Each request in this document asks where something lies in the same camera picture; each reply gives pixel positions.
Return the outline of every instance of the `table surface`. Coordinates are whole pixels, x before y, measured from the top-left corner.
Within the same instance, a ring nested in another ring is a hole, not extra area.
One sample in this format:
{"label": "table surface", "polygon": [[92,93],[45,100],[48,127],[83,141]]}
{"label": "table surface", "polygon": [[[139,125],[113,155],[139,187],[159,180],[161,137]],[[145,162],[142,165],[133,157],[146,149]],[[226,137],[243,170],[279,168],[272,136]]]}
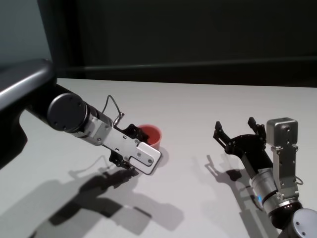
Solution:
{"label": "table surface", "polygon": [[[217,120],[231,137],[252,133],[249,117],[264,124],[280,117],[299,122],[300,201],[317,210],[315,88],[58,83],[99,110],[111,94],[126,114],[121,128],[130,123],[158,126],[163,159],[152,176],[137,175],[109,187],[101,174],[118,169],[107,161],[106,148],[54,131],[24,112],[20,121],[28,143],[0,171],[0,237],[27,238],[34,231],[36,238],[277,237],[252,201],[242,163],[212,138]],[[107,108],[112,118],[115,112],[113,105]],[[232,169],[237,169],[235,178],[226,173]],[[83,188],[88,189],[79,196]]]}

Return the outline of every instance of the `gray wall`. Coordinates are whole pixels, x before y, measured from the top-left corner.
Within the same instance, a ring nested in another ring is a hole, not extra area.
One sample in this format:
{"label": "gray wall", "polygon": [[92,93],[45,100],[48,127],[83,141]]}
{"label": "gray wall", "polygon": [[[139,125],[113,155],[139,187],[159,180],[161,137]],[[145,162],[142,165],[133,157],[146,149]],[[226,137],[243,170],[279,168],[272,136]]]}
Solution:
{"label": "gray wall", "polygon": [[51,59],[36,0],[0,0],[0,68]]}

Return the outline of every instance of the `orange cup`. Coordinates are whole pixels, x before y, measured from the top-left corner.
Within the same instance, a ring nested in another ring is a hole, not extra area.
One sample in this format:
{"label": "orange cup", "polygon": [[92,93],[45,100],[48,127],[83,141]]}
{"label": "orange cup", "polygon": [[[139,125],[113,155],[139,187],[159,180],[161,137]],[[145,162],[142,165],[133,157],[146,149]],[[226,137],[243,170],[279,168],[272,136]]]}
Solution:
{"label": "orange cup", "polygon": [[159,150],[160,140],[162,139],[161,130],[155,125],[150,124],[144,124],[138,127],[141,128],[142,131],[149,136],[148,144],[151,145],[153,148]]}

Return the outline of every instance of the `cable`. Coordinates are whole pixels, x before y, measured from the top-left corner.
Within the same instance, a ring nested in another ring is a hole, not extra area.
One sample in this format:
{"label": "cable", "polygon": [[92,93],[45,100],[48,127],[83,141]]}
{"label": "cable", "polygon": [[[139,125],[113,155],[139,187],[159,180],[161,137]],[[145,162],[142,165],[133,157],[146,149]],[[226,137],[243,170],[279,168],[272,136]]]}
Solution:
{"label": "cable", "polygon": [[298,185],[303,185],[304,184],[304,182],[299,177],[297,177],[297,176],[295,176],[295,177],[299,181],[299,182],[296,182]]}
{"label": "cable", "polygon": [[117,110],[118,110],[118,112],[119,112],[119,114],[120,114],[121,111],[120,111],[120,109],[119,109],[119,107],[118,107],[118,104],[115,102],[113,96],[111,96],[111,95],[108,95],[108,97],[107,97],[107,101],[106,101],[105,107],[104,107],[104,109],[103,109],[103,113],[104,113],[105,110],[106,110],[106,107],[107,107],[107,105],[108,105],[108,100],[109,100],[109,98],[111,98],[111,100],[113,101],[115,107],[117,108]]}
{"label": "cable", "polygon": [[104,155],[101,155],[95,162],[93,162],[92,165],[88,166],[87,168],[85,168],[83,170],[69,171],[69,175],[71,175],[74,179],[76,179],[78,174],[83,173],[83,172],[87,171],[88,169],[92,168],[100,159],[104,160],[107,170],[111,169],[114,166],[114,164],[108,165],[108,163],[106,161],[106,157]]}

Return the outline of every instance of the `black cable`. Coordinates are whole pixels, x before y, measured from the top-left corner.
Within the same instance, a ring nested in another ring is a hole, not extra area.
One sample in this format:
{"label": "black cable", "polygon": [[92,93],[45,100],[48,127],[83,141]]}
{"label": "black cable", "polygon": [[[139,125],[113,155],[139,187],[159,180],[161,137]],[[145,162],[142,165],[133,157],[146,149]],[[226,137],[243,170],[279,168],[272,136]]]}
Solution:
{"label": "black cable", "polygon": [[103,113],[104,113],[105,110],[106,110],[106,107],[107,107],[107,105],[108,105],[108,100],[109,100],[109,98],[111,98],[111,100],[112,100],[113,103],[115,104],[115,107],[117,108],[117,110],[118,110],[118,112],[119,112],[119,114],[120,114],[121,111],[120,111],[120,109],[119,109],[119,107],[118,107],[118,104],[115,102],[113,96],[111,96],[111,95],[108,95],[108,97],[107,97],[107,101],[106,101],[105,107],[104,107],[104,109],[103,109]]}
{"label": "black cable", "polygon": [[303,184],[304,184],[304,182],[303,182],[299,177],[297,177],[297,176],[295,176],[295,177],[296,177],[296,179],[299,181],[299,182],[296,181],[296,183],[297,183],[298,185],[303,185]]}

